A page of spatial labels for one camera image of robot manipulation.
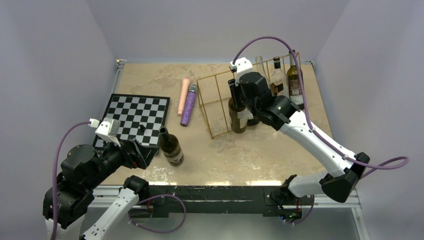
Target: table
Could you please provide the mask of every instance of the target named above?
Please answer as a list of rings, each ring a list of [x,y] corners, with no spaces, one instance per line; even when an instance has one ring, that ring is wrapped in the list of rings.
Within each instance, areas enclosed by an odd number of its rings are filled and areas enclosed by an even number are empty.
[[[279,186],[293,174],[325,171],[320,162],[297,142],[262,123],[248,128],[243,134],[230,132],[211,139],[197,101],[189,126],[180,125],[177,108],[182,79],[205,77],[227,71],[228,67],[228,64],[125,64],[116,93],[170,97],[165,126],[178,137],[184,162],[177,167],[171,166],[160,154],[146,170],[121,167],[102,184],[122,185],[127,177],[136,175],[149,181],[150,185]],[[311,120],[331,136],[314,70],[310,64],[302,64],[301,68]],[[230,78],[231,75],[219,80],[222,98],[229,97],[225,83]],[[216,83],[209,83],[200,85],[206,102],[216,96],[213,92]],[[206,110],[212,130],[225,128],[221,125],[220,102],[207,106]]]

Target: wine bottle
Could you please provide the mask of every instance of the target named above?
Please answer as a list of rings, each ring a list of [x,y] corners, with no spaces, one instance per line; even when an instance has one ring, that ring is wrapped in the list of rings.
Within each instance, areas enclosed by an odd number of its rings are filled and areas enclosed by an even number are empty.
[[[267,74],[265,73],[264,61],[262,60],[262,56],[257,56],[255,58],[255,61],[256,61],[256,72],[258,72],[260,75],[262,75],[266,79],[266,83],[268,84],[268,88],[269,88],[271,86],[271,83],[267,77]]]
[[[295,104],[297,104],[300,109],[305,108],[304,97],[302,96],[302,87],[301,81],[299,80],[298,70],[296,68],[295,59],[292,54],[289,52],[290,57],[290,68],[287,71],[287,79],[288,79],[288,95],[290,100],[292,100]]]
[[[289,87],[286,74],[281,71],[280,57],[274,57],[274,73],[271,75],[271,92],[274,96],[289,97]]]
[[[236,97],[235,88],[236,80],[231,79],[228,81],[231,97],[228,100],[229,122],[231,130],[236,134],[242,134],[248,128],[248,115],[249,111],[243,102]]]
[[[162,149],[163,155],[172,166],[179,166],[184,161],[184,154],[181,150],[178,138],[169,134],[166,127],[159,128],[159,147]]]

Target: wall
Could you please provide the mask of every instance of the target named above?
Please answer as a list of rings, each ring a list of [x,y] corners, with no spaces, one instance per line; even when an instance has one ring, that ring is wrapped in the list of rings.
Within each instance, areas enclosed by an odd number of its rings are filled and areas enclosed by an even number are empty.
[[[115,56],[133,62],[229,62],[273,35],[314,60],[348,0],[87,0]],[[243,56],[287,52],[273,40]]]
[[[46,239],[55,148],[102,116],[116,61],[84,0],[1,1],[0,32],[0,239]],[[93,133],[71,133],[60,159]]]
[[[358,184],[373,240],[423,239],[423,12],[422,0],[351,0],[316,60],[334,138],[372,164],[411,158]]]

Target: black and white checkered board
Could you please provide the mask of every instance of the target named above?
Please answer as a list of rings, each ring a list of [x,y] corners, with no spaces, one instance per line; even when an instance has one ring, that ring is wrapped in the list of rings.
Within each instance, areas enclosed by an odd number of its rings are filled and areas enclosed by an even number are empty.
[[[156,146],[159,128],[167,118],[169,103],[169,97],[112,94],[103,118],[120,121],[118,139],[135,138],[144,146]],[[144,131],[140,130],[140,125],[144,125]],[[93,146],[103,150],[106,142],[96,135]]]

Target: beige stone table surface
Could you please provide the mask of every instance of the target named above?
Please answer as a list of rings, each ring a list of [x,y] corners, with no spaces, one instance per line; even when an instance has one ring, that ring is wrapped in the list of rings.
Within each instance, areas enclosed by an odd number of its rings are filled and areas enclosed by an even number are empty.
[[[331,136],[314,70],[309,64],[301,68],[311,120]],[[184,162],[171,166],[161,153],[146,170],[121,167],[102,184],[122,185],[127,177],[137,175],[151,185],[273,186],[293,174],[325,171],[297,142],[262,123],[242,134],[229,132],[212,139],[197,100],[188,127],[180,125],[177,108],[182,79],[189,77],[195,83],[198,78],[227,70],[228,64],[127,63],[117,93],[170,97],[165,126],[179,139]],[[222,98],[230,96],[227,81],[231,78],[231,73],[217,78]],[[213,77],[200,80],[199,87],[205,103],[219,99]],[[228,120],[227,100],[223,106]],[[205,109],[214,134],[225,131],[221,102],[207,104]]]

